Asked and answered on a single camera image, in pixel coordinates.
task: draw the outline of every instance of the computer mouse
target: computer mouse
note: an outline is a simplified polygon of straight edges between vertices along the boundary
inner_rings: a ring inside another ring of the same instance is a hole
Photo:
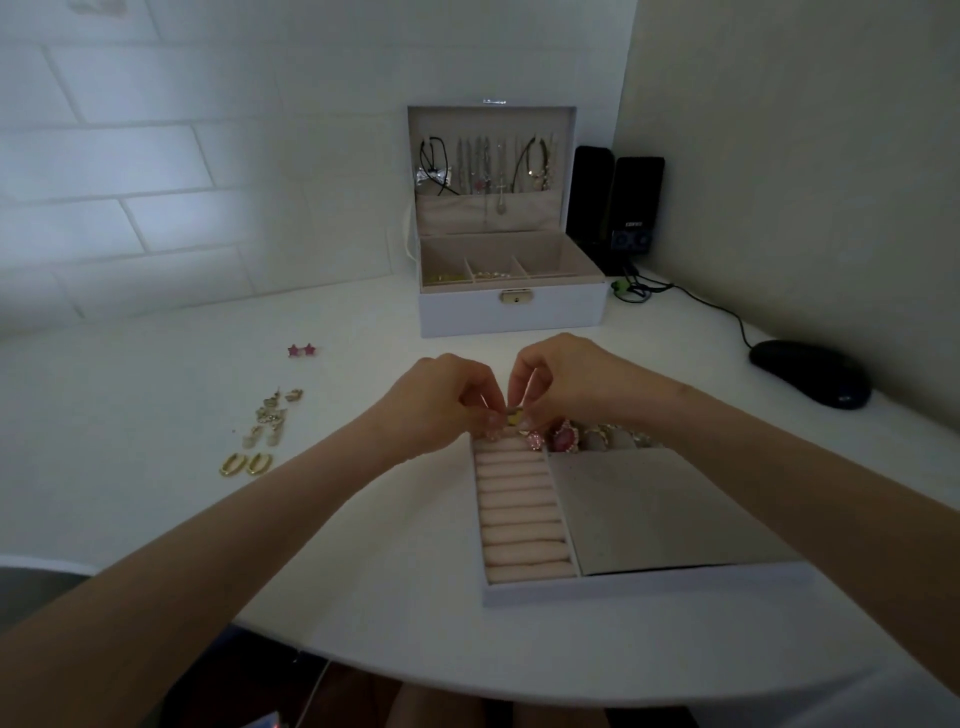
[[[750,350],[750,361],[827,407],[859,409],[873,391],[863,367],[845,354],[812,344],[761,341]]]

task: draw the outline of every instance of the black speaker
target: black speaker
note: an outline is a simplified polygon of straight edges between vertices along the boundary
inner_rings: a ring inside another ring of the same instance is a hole
[[[610,250],[614,254],[650,252],[663,167],[663,157],[621,157],[616,161],[608,225]]]
[[[566,234],[585,251],[604,242],[603,221],[613,182],[613,152],[603,147],[577,147],[573,153]]]

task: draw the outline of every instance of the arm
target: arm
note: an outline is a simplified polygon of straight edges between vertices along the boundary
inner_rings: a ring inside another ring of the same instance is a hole
[[[350,496],[503,412],[488,367],[422,359],[357,420],[0,637],[0,715],[134,725]]]
[[[520,352],[521,428],[623,425],[696,466],[960,695],[960,513],[587,339]]]

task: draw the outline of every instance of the velvet ring cushion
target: velvet ring cushion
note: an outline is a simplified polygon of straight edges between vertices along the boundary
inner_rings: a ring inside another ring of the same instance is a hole
[[[517,475],[516,477],[485,477],[477,480],[477,491],[479,493],[525,491],[530,488],[553,488],[553,480],[548,473]]]
[[[505,451],[523,450],[531,452],[530,446],[522,437],[505,437],[500,440],[475,440],[473,442],[474,452],[505,452]]]
[[[484,546],[522,544],[525,541],[565,540],[564,525],[559,522],[487,525],[480,529],[480,541]]]
[[[533,505],[556,505],[557,496],[553,488],[530,488],[525,491],[503,491],[502,493],[477,494],[480,508],[517,508]]]
[[[546,461],[527,463],[495,463],[493,465],[477,465],[477,477],[511,477],[513,475],[539,475],[549,473]]]
[[[483,549],[483,560],[489,567],[532,566],[569,558],[570,553],[563,541],[527,541],[484,546]]]
[[[487,581],[505,584],[511,581],[538,581],[540,579],[563,579],[576,576],[573,564],[568,561],[551,561],[533,566],[487,567]]]
[[[531,508],[480,509],[480,525],[485,526],[552,522],[560,522],[560,509],[556,505],[541,505]]]
[[[477,465],[502,463],[542,463],[543,453],[533,450],[505,450],[501,452],[477,452],[473,458]]]

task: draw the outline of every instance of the white desk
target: white desk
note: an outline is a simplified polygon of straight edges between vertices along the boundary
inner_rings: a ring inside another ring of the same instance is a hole
[[[93,572],[243,485],[217,469],[278,385],[306,390],[283,460],[421,356],[486,361],[505,385],[517,350],[546,335],[424,341],[418,331],[414,283],[393,277],[3,342],[0,564]],[[960,506],[960,438],[883,396],[859,412],[815,404],[748,363],[733,319],[680,293],[611,300],[603,326],[580,332]],[[307,342],[322,347],[316,358],[287,358]],[[903,659],[823,578],[485,611],[468,468],[461,439],[374,482],[239,622],[400,678],[568,704],[796,689]]]

